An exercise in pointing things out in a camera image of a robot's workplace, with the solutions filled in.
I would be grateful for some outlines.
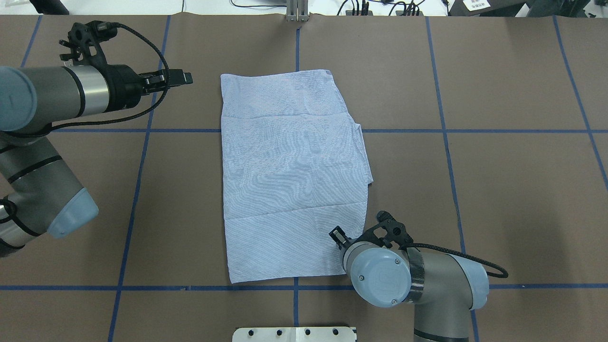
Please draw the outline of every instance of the white label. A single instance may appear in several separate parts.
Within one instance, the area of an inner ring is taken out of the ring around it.
[[[490,7],[488,0],[462,0],[469,11],[487,9]]]

